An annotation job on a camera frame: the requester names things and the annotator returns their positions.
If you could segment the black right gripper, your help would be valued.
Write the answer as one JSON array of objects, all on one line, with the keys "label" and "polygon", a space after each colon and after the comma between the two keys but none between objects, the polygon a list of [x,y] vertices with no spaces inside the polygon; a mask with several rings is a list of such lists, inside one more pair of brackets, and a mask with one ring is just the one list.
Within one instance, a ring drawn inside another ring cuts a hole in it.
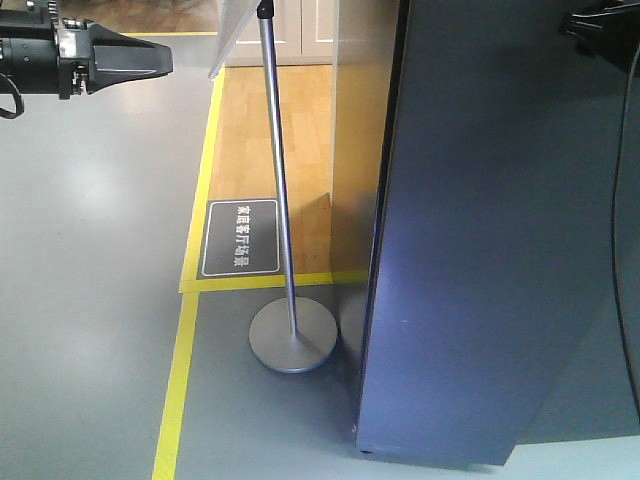
[{"label": "black right gripper", "polygon": [[563,15],[559,33],[584,56],[603,58],[625,73],[639,74],[639,2],[597,1]]}]

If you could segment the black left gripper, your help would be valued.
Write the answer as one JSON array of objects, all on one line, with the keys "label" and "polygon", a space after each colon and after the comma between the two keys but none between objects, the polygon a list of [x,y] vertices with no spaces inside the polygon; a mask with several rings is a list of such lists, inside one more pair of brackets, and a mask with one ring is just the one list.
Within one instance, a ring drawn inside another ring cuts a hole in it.
[{"label": "black left gripper", "polygon": [[169,47],[121,35],[92,20],[60,18],[54,43],[60,100],[173,72]]}]

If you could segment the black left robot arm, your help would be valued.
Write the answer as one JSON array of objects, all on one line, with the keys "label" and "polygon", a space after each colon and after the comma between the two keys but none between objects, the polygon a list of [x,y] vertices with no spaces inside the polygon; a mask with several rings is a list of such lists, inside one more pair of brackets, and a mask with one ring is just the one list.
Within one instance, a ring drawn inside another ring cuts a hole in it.
[{"label": "black left robot arm", "polygon": [[65,18],[56,1],[28,1],[23,10],[1,10],[1,93],[24,113],[22,96],[68,100],[126,82],[173,72],[167,46],[114,32],[90,19]]}]

